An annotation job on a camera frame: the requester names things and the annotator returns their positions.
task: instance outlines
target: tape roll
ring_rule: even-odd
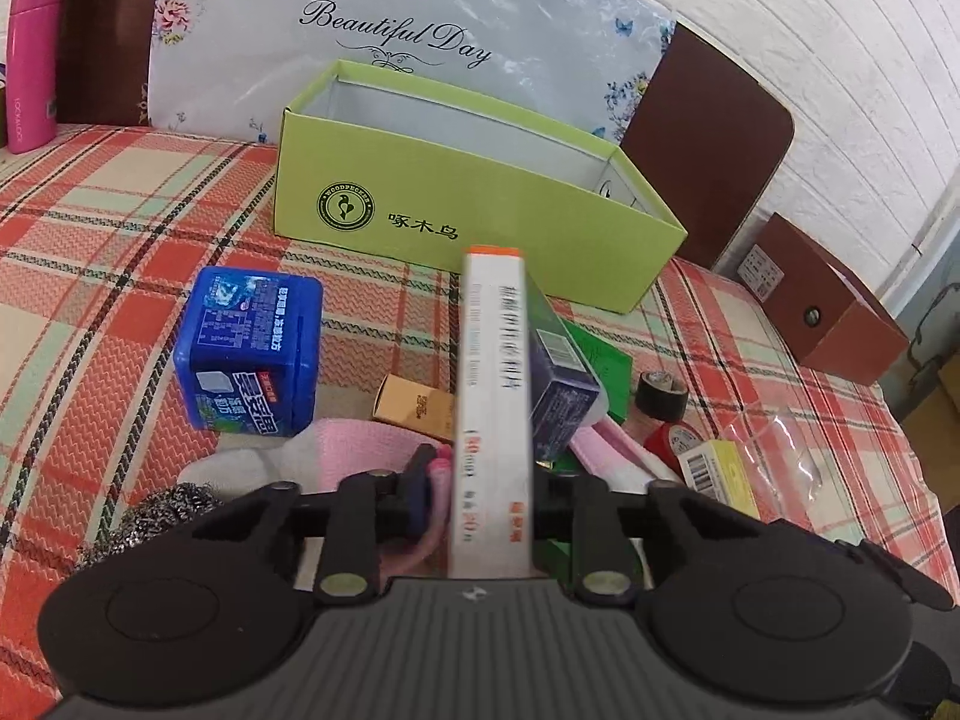
[[[680,455],[702,445],[704,440],[695,428],[686,422],[665,422],[647,437],[643,448],[653,452],[669,469],[683,478]]]
[[[645,370],[634,400],[645,415],[662,422],[679,422],[690,395],[683,381],[665,370]]]

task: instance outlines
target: circular pad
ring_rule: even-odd
[[[296,592],[240,543],[184,538],[75,574],[47,600],[40,647],[64,693],[126,707],[193,704],[289,653]]]
[[[654,591],[656,640],[698,680],[747,700],[834,704],[884,688],[910,646],[899,589],[803,546],[748,538],[707,548]]]

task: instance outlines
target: black electrical tape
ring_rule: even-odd
[[[672,373],[645,370],[637,382],[634,400],[645,415],[663,422],[679,422],[686,411],[690,390]]]

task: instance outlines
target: floral board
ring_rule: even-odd
[[[619,142],[673,34],[650,0],[157,0],[155,127],[273,143],[338,58],[421,74]]]

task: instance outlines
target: brown box with button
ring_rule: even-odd
[[[871,385],[907,338],[866,285],[774,214],[737,268],[800,365]]]

